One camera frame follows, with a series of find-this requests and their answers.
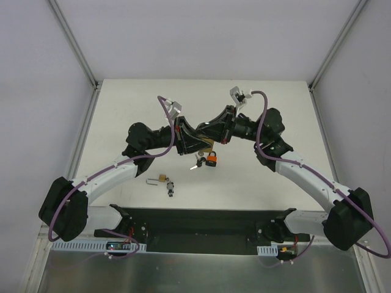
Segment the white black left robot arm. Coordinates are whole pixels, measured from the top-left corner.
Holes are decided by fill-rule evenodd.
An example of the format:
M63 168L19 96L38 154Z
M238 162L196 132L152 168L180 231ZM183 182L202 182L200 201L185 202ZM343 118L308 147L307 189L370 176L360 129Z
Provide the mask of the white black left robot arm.
M132 124L125 150L109 165L92 175L71 180L60 177L52 183L38 213L49 227L49 240L68 242L85 230L106 230L115 237L125 236L130 225L125 212L116 205L94 207L93 202L146 172L157 157L149 154L150 150L162 149L159 155L164 156L175 147L180 155L192 154L211 147L212 142L220 139L212 122L193 128L184 117L176 118L159 130L152 130L141 122Z

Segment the large brass padlock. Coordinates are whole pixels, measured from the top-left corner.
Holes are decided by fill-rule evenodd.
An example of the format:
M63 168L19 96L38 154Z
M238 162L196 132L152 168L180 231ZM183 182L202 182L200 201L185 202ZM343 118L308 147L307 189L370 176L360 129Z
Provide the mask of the large brass padlock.
M202 138L202 141L206 143L206 147L202 148L199 151L203 151L205 154L208 154L213 151L214 141L207 138Z

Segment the black-headed key bunch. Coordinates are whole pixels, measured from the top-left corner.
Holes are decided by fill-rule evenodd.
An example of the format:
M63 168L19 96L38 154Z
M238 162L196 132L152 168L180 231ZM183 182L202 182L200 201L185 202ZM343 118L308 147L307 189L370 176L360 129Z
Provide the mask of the black-headed key bunch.
M190 168L190 170L195 170L197 168L202 167L203 163L206 162L206 158L204 156L199 156L198 154L195 154L196 163L193 167Z

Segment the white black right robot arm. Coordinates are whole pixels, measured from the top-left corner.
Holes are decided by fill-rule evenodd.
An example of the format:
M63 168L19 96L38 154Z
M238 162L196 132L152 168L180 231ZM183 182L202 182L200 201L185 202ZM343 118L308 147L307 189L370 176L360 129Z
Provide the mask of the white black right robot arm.
M369 194L328 179L307 165L281 137L284 129L277 109L268 109L257 121L252 121L229 106L214 120L199 124L196 133L221 144L232 137L253 141L262 165L295 183L322 207L322 211L287 210L271 227L274 241L311 234L348 250L375 227Z

